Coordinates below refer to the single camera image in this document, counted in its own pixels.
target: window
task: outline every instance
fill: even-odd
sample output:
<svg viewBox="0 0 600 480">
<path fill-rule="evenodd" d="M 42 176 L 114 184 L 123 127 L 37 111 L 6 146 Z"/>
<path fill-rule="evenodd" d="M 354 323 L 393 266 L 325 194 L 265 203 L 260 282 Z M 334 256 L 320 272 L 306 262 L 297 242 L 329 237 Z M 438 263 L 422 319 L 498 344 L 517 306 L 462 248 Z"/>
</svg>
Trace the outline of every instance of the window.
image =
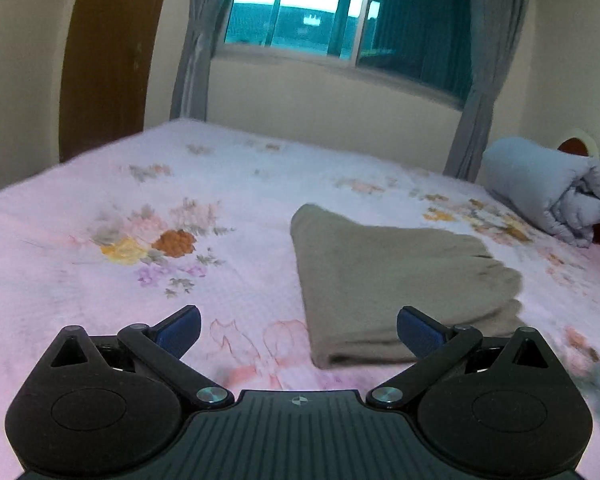
<svg viewBox="0 0 600 480">
<path fill-rule="evenodd" d="M 348 60 L 464 99 L 470 0 L 234 0 L 225 43 Z"/>
</svg>

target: rolled blanket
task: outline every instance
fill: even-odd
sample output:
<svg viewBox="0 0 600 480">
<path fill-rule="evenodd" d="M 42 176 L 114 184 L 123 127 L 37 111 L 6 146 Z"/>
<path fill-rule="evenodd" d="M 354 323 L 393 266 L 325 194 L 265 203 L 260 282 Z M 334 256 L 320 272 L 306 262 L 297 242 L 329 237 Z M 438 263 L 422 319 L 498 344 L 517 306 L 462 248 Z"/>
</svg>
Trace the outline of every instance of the rolled blanket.
<svg viewBox="0 0 600 480">
<path fill-rule="evenodd" d="M 482 157 L 485 188 L 529 223 L 577 247 L 600 224 L 600 161 L 509 137 Z"/>
<path fill-rule="evenodd" d="M 477 238 L 438 229 L 362 226 L 315 205 L 291 221 L 311 345 L 318 368 L 413 360 L 396 317 L 412 305 L 485 335 L 521 325 L 521 276 Z"/>
</svg>

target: triangular cutout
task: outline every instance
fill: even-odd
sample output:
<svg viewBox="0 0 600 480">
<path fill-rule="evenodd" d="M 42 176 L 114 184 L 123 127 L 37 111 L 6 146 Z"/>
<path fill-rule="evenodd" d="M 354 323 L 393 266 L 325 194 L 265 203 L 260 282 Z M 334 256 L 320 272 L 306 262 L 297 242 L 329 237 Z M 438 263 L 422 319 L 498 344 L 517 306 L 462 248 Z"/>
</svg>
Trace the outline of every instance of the triangular cutout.
<svg viewBox="0 0 600 480">
<path fill-rule="evenodd" d="M 536 343 L 531 339 L 526 339 L 520 346 L 520 350 L 514 359 L 514 364 L 521 366 L 531 366 L 533 368 L 548 368 L 549 365 L 542 357 Z"/>
<path fill-rule="evenodd" d="M 80 344 L 75 338 L 70 337 L 62 345 L 51 366 L 58 368 L 61 366 L 79 365 L 85 362 L 87 362 L 87 356 L 82 351 L 82 348 L 80 348 Z"/>
</svg>

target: window sill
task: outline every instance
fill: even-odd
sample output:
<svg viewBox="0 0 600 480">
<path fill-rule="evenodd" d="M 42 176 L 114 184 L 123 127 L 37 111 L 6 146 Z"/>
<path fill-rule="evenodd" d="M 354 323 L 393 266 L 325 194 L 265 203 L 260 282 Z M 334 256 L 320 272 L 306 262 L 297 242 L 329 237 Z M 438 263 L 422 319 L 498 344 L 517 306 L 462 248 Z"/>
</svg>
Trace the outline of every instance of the window sill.
<svg viewBox="0 0 600 480">
<path fill-rule="evenodd" d="M 222 43 L 216 47 L 214 57 L 219 59 L 241 59 L 248 62 L 264 64 L 279 64 L 284 60 L 311 63 L 328 68 L 331 71 L 348 78 L 388 86 L 445 105 L 455 110 L 462 111 L 464 105 L 458 97 L 449 94 L 448 92 L 432 88 L 406 77 L 382 72 L 381 70 L 353 66 L 350 60 L 333 56 L 321 57 L 316 56 L 315 54 L 305 54 L 295 50 L 270 46 L 262 47 L 251 44 Z"/>
</svg>

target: folded olive green cloth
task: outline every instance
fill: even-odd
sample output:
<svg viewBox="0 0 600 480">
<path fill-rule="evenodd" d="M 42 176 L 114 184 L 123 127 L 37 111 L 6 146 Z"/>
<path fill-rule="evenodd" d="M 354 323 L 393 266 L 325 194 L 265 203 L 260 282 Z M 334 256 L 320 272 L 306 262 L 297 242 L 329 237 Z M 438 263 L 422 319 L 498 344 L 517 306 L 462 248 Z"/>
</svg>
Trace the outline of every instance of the folded olive green cloth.
<svg viewBox="0 0 600 480">
<path fill-rule="evenodd" d="M 318 368 L 414 360 L 395 329 L 405 305 L 489 336 L 522 325 L 515 299 L 522 276 L 478 238 L 363 226 L 315 205 L 294 214 L 291 236 Z"/>
</svg>

